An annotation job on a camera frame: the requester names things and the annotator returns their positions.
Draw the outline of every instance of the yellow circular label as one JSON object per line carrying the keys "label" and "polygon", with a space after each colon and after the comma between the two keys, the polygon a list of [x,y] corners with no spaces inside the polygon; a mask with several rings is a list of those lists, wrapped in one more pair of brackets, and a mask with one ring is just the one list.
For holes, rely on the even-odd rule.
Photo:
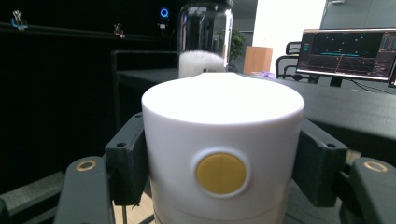
{"label": "yellow circular label", "polygon": [[235,156],[217,153],[198,163],[196,176],[201,186],[209,192],[228,194],[242,187],[247,178],[247,169]]}

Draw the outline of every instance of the white lid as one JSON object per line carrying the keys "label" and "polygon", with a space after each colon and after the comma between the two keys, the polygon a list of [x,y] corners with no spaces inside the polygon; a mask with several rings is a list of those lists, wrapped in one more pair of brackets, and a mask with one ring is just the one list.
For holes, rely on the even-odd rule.
{"label": "white lid", "polygon": [[142,104],[169,119],[207,124],[271,121],[304,108],[297,91],[235,73],[203,73],[164,82],[146,91]]}

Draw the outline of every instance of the computer monitor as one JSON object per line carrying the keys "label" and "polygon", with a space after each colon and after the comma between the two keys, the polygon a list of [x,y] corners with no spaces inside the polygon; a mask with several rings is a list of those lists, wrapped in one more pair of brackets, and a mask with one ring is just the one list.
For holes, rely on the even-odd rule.
{"label": "computer monitor", "polygon": [[396,57],[395,29],[306,29],[297,73],[388,82]]}

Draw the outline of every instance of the desk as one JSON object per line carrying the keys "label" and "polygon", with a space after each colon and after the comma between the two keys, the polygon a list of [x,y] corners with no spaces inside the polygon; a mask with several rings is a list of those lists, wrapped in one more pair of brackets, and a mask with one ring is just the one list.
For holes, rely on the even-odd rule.
{"label": "desk", "polygon": [[[176,68],[117,73],[119,84],[141,91],[176,78]],[[349,148],[362,156],[396,165],[396,96],[282,79],[265,80],[299,92],[305,101],[304,116]]]}

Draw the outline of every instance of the white powder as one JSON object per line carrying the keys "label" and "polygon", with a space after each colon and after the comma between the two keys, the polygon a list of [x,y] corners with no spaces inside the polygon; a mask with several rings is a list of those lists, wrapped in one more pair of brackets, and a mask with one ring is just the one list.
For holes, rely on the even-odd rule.
{"label": "white powder", "polygon": [[195,77],[204,72],[226,72],[224,59],[218,54],[193,50],[180,54],[178,61],[178,77]]}

